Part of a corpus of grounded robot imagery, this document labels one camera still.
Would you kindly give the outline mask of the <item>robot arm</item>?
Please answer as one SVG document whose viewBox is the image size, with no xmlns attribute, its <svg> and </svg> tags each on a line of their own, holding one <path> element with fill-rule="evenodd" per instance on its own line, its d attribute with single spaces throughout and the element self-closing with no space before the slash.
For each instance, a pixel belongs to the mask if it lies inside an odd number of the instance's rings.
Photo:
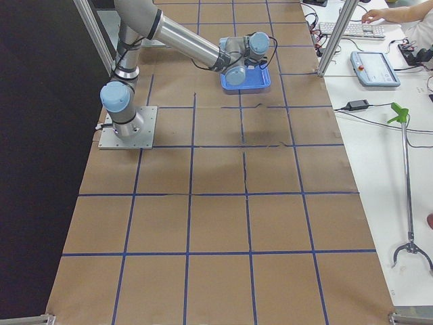
<svg viewBox="0 0 433 325">
<path fill-rule="evenodd" d="M 109 83 L 100 91 L 118 139 L 125 140 L 141 133 L 145 120 L 133 106 L 135 85 L 139 76 L 139 49 L 144 39 L 157 40 L 202 69 L 223 74 L 230 85 L 246 80 L 249 66 L 258 66 L 265 59 L 270 38 L 264 32 L 241 37 L 227 37 L 217 46 L 166 17 L 152 1 L 115 1 L 120 16 L 116 59 Z"/>
</svg>

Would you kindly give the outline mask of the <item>person's hand at keyboard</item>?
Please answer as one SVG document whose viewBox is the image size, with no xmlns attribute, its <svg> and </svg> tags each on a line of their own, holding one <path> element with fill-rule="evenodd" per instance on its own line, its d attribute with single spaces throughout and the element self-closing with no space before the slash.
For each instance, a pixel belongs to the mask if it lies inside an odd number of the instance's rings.
<svg viewBox="0 0 433 325">
<path fill-rule="evenodd" d="M 361 17 L 362 24 L 370 24 L 377 20 L 386 19 L 386 9 L 372 9 L 366 12 Z"/>
</svg>

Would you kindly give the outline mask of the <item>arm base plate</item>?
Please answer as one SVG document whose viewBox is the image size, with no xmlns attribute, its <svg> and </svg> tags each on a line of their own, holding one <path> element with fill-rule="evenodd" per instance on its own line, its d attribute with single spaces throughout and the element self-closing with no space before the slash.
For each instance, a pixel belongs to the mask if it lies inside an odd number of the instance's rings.
<svg viewBox="0 0 433 325">
<path fill-rule="evenodd" d="M 161 41 L 149 40 L 149 39 L 144 39 L 141 42 L 141 46 L 142 47 L 167 47 L 167 45 Z"/>
<path fill-rule="evenodd" d="M 127 124 L 114 123 L 107 113 L 101 128 L 99 149 L 101 150 L 135 150 L 153 148 L 157 106 L 136 106 L 135 118 Z"/>
</svg>

